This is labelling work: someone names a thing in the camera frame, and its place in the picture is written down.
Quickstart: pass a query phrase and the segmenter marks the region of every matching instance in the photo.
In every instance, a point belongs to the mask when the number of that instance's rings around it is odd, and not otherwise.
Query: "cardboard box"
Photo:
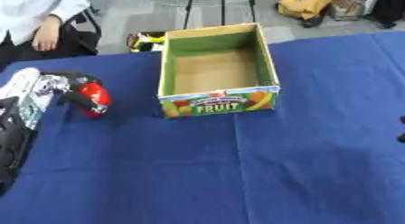
[[[270,109],[279,90],[257,23],[166,33],[158,91],[165,117]]]

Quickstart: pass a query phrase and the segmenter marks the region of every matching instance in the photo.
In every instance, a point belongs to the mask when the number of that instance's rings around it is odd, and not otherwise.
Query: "cardboard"
[[[270,109],[279,90],[257,23],[166,34],[158,92],[166,117]]]

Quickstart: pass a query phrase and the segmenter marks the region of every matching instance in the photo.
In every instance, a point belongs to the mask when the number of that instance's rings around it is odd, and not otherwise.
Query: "red object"
[[[79,92],[89,98],[99,105],[109,106],[111,104],[111,97],[108,92],[98,83],[87,83]],[[84,114],[89,117],[100,117],[104,114],[83,110]]]

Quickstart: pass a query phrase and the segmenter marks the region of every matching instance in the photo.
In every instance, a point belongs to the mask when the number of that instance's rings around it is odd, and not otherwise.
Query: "floor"
[[[99,22],[103,54],[127,51],[127,33],[182,29],[184,6],[188,0],[91,0],[101,10]],[[381,29],[370,21],[336,22],[328,18],[318,28],[302,28],[298,21],[277,14],[278,0],[257,0],[258,22],[266,32],[268,43],[352,33],[375,33]],[[221,0],[195,0],[189,28],[221,24]],[[227,24],[251,22],[248,0],[227,0]],[[400,23],[394,30],[405,30]]]

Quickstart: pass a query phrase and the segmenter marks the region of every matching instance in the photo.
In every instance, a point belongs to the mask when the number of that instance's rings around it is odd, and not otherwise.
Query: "table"
[[[404,33],[270,45],[276,111],[164,120],[159,53],[18,63],[104,79],[110,113],[45,115],[7,224],[402,224]]]

